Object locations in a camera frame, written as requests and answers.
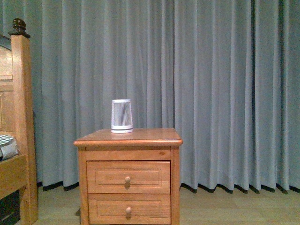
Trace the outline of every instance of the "checkered bedding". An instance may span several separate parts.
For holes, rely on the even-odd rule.
[[[13,136],[0,135],[0,161],[18,154],[18,147]]]

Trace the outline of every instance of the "white speaker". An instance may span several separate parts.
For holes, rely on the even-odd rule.
[[[112,101],[112,133],[129,133],[133,131],[130,99]]]

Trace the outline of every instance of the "floor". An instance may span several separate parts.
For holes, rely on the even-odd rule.
[[[180,190],[180,225],[300,225],[300,193],[260,190],[229,194],[201,188]],[[34,225],[79,225],[79,188],[38,189],[39,220]]]

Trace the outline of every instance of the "wooden nightstand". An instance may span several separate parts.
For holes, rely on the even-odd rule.
[[[181,144],[173,128],[105,129],[76,140],[81,224],[179,225]]]

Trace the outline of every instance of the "drawer knob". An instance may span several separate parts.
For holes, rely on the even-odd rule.
[[[126,213],[127,213],[127,214],[130,214],[130,213],[131,213],[131,207],[127,207]]]
[[[129,182],[130,182],[130,177],[129,177],[129,176],[125,178],[125,182],[126,182],[126,183],[129,183]]]

